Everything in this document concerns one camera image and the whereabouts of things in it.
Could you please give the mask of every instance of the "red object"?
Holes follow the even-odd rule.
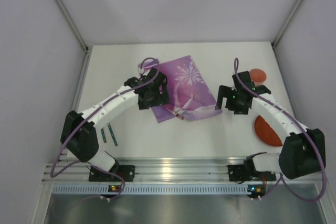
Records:
[[[251,69],[250,76],[255,85],[262,85],[267,78],[266,73],[259,68]]]
[[[258,116],[254,122],[255,132],[260,140],[270,146],[282,146],[282,142],[277,133],[269,126],[269,124],[261,117]]]

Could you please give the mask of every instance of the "metal frame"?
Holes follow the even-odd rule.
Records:
[[[92,49],[86,46],[81,34],[79,33],[75,23],[73,22],[71,16],[69,15],[65,5],[62,0],[55,0],[56,4],[60,8],[60,11],[64,15],[69,27],[76,36],[81,47],[85,51],[85,56],[81,65],[80,73],[77,80],[77,85],[72,96],[72,103],[70,109],[76,110],[78,108],[79,99],[82,92],[82,87],[84,84],[86,72],[88,69],[91,51]],[[281,60],[277,53],[277,45],[279,44],[281,38],[285,34],[286,30],[290,26],[292,20],[297,14],[300,6],[304,0],[297,0],[287,16],[284,24],[282,25],[275,41],[272,43],[272,47],[275,53],[275,57],[278,62],[278,66],[284,81],[286,91],[289,96],[289,100],[294,111],[295,116],[296,106],[294,99],[291,95],[290,90],[287,87],[286,76],[283,72],[283,67],[281,65]],[[61,156],[58,164],[58,168],[64,167],[71,160],[67,158],[67,150],[65,150]],[[157,158],[157,159],[131,159],[131,160],[120,160],[121,164],[132,164],[136,166],[136,176],[132,185],[143,186],[143,185],[222,185],[230,186],[233,183],[228,179],[227,165],[230,164],[241,164],[243,158],[241,157],[231,157],[224,159],[178,159],[178,158]],[[41,182],[41,187],[38,195],[38,203],[36,205],[34,216],[31,223],[41,224],[44,222],[50,197],[53,192],[54,186],[63,183],[77,184],[81,186],[85,185],[106,185],[110,183],[92,183],[88,182],[89,173],[85,164],[76,164],[62,175],[56,179],[50,179],[51,165],[48,164],[46,171],[43,176],[43,181]],[[296,180],[289,180],[289,184],[314,184],[319,193],[321,189],[320,174],[312,174],[305,176]],[[330,186],[328,185],[325,196],[320,200],[320,206],[324,213],[327,223],[336,223],[336,201]]]

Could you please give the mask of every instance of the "folded cloth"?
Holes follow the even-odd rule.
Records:
[[[158,60],[144,63],[143,70],[155,67],[158,63]],[[194,121],[210,118],[222,112],[215,110],[216,100],[191,56],[160,63],[158,69],[167,76],[170,98],[170,104],[152,108],[158,123],[176,116]]]

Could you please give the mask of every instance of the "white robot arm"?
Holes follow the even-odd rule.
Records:
[[[157,71],[152,68],[141,79],[136,77],[128,79],[116,93],[87,110],[80,113],[69,112],[65,119],[61,142],[64,143],[74,129],[86,121],[68,142],[67,148],[81,162],[88,162],[102,170],[115,172],[119,164],[105,150],[104,143],[99,143],[97,134],[100,134],[101,129],[113,118],[132,106],[138,105],[139,109],[143,110],[169,103],[167,78]]]
[[[249,109],[252,109],[264,118],[283,144],[281,153],[257,153],[248,156],[244,164],[250,177],[259,177],[261,172],[275,172],[283,173],[287,178],[294,179],[320,171],[321,167],[311,144],[301,129],[283,113],[286,110],[279,105],[271,91],[264,85],[256,87],[248,71],[238,73],[238,76],[245,86],[259,97],[254,97],[249,93],[240,84],[236,75],[233,75],[235,87],[219,87],[216,109],[222,107],[223,98],[227,99],[225,108],[233,111],[234,114],[248,114]],[[323,164],[326,166],[323,133],[319,129],[310,130],[301,123],[299,125],[314,141]]]

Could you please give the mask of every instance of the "gray floor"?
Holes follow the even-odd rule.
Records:
[[[305,197],[314,197],[313,186],[292,186]],[[214,223],[325,223],[319,203],[296,199],[278,186],[262,201],[235,196],[122,196],[107,203],[88,199],[68,210],[86,196],[53,195],[45,224],[214,224]]]

